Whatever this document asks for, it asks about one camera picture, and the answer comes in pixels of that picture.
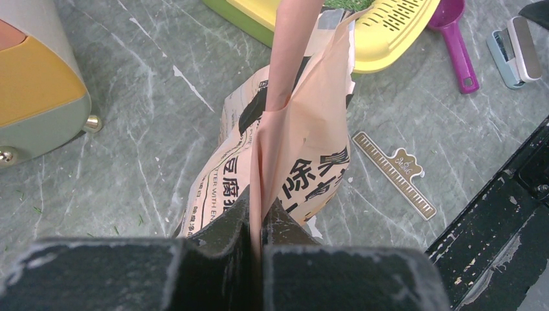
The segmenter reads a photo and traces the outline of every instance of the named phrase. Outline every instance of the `paper bag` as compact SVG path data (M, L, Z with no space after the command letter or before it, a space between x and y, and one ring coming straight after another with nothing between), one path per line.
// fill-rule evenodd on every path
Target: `paper bag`
M229 209L251 181L251 223L259 217L261 222L278 197L304 224L335 195L350 162L346 106L354 87L358 15L342 22L345 15L327 10L319 16L284 109L264 111L269 66L225 99L220 145L191 186L174 236L198 232Z

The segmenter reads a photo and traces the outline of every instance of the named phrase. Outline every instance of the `stapler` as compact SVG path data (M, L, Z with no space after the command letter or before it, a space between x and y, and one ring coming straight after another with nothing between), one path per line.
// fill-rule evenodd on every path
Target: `stapler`
M486 41L508 88L518 89L541 78L541 66L526 18L511 18L506 29L492 32Z

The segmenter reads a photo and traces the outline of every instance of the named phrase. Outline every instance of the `green debris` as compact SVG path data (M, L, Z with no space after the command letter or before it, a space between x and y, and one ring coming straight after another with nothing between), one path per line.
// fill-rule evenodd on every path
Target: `green debris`
M25 197L25 193L23 191L20 191L20 190L16 190L16 192L21 194L20 200L23 201L23 198Z
M344 8L347 10L362 11L368 8L374 0L326 0L324 6L329 8Z

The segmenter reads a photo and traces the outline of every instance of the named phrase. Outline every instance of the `white paint chip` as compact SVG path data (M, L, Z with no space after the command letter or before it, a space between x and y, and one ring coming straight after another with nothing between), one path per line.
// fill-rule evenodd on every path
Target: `white paint chip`
M215 112L214 111L214 108L212 108L210 106L210 104L208 104L206 102L206 100L204 99L204 97L202 97L202 95L200 95L200 93L198 93L198 91L196 90L196 87L194 87L190 82L189 80L187 80L187 78L183 75L183 73L181 72L181 70L179 70L179 68L177 68L175 65L172 67L172 69L174 70L174 76L178 76L180 78L182 78L186 83L187 85L189 86L190 90L194 93L194 95L196 95L196 97L200 98L200 100L206 104L206 106L208 106L208 108L212 111L212 112Z
M47 264L48 262L54 260L55 258L57 258L57 255L54 254L54 253L49 253L45 256L42 256L42 257L38 257L37 259L33 259L31 260L30 262L27 263L27 268L28 269L34 269L34 268L38 268L44 264Z
M320 231L317 229L316 224L317 224L316 216L311 217L311 219L309 219L309 221L307 222L307 226L309 227L309 230L311 230L311 235L313 235L313 238L323 239L322 233L320 233Z

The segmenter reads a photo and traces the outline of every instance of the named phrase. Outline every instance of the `gray marble floor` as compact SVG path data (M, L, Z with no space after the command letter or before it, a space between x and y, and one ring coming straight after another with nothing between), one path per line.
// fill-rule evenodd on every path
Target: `gray marble floor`
M544 78L517 91L485 41L527 3L467 2L473 95L459 94L442 37L429 31L388 69L356 79L349 132L388 154L412 152L426 171L415 184L438 214L422 220L353 148L336 197L308 224L322 243L425 249L549 114L549 32L530 24ZM105 126L0 171L0 277L43 236L170 235L217 145L223 99L269 61L267 47L199 0L56 4Z

